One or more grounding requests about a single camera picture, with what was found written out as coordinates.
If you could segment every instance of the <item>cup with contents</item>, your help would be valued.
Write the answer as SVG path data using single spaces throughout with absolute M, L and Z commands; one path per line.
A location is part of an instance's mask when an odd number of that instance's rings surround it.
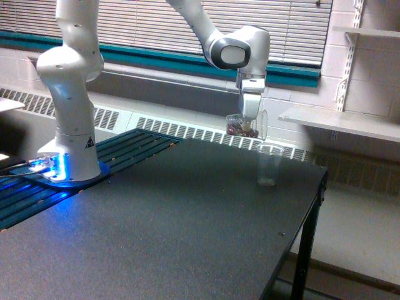
M 262 142 L 257 145 L 258 176 L 260 186 L 274 186 L 278 179 L 279 165 L 285 148 L 278 144 Z
M 247 138 L 267 138 L 267 111 L 260 111 L 254 120 L 246 119 L 242 114 L 226 116 L 226 134 L 230 136 L 244 136 Z

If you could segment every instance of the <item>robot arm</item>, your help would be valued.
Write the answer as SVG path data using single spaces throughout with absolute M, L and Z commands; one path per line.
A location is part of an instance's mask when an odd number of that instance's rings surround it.
M 52 181 L 85 181 L 100 174 L 93 104 L 86 91 L 86 82 L 95 79 L 104 65 L 97 35 L 98 10 L 99 0 L 57 0 L 56 20 L 63 45 L 37 60 L 37 71 L 56 109 L 56 137 L 38 152 L 57 159 L 57 166 L 43 173 Z
M 257 117 L 265 90 L 269 33 L 254 26 L 224 35 L 210 20 L 200 0 L 166 0 L 190 25 L 209 64 L 219 69 L 237 69 L 239 108 L 245 119 Z

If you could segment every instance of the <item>teal window frame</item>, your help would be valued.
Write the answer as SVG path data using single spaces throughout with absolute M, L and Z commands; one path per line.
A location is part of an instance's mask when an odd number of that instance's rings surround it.
M 62 39 L 35 34 L 0 31 L 0 46 L 25 50 L 48 50 L 60 46 Z M 170 51 L 160 51 L 139 47 L 100 44 L 105 59 L 121 64 L 139 64 L 146 67 L 172 69 L 198 75 L 219 76 L 231 80 L 236 77 L 235 70 L 223 71 L 210 66 L 203 56 Z M 313 67 L 288 66 L 268 63 L 267 84 L 318 87 L 321 70 Z

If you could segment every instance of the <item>white shelf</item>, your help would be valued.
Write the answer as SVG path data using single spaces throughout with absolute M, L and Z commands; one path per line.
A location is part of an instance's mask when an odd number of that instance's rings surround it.
M 400 121 L 351 112 L 339 112 L 312 106 L 296 106 L 279 120 L 317 128 L 400 142 Z
M 364 28 L 352 28 L 352 27 L 341 27 L 333 26 L 334 31 L 343 31 L 351 34 L 361 34 L 363 36 L 377 36 L 383 38 L 400 38 L 400 32 L 398 31 L 387 31 L 377 29 L 364 29 Z
M 4 111 L 10 111 L 12 109 L 23 108 L 24 106 L 25 105 L 21 102 L 0 97 L 0 113 Z

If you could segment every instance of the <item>radiator vent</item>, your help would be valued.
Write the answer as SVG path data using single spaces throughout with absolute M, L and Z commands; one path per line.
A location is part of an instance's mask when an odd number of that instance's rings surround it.
M 23 103 L 25 107 L 23 111 L 47 116 L 50 118 L 56 117 L 53 100 L 50 97 L 29 94 L 11 89 L 0 89 L 0 97 L 10 100 L 15 100 Z M 106 108 L 94 107 L 94 126 L 97 129 L 107 129 L 113 131 L 119 117 L 118 111 L 112 111 Z
M 221 130 L 212 131 L 205 127 L 190 124 L 175 124 L 169 121 L 154 120 L 140 117 L 137 128 L 152 130 L 157 133 L 169 134 L 179 138 L 194 138 L 212 143 L 225 144 L 232 147 L 256 150 L 258 139 L 229 136 Z M 283 145 L 284 157 L 297 161 L 307 161 L 329 169 L 329 180 L 354 187 L 387 193 L 397 196 L 400 194 L 400 166 L 385 165 L 373 159 L 355 159 L 353 156 L 338 154 L 332 151 L 315 150 L 313 152 L 300 149 L 295 145 Z

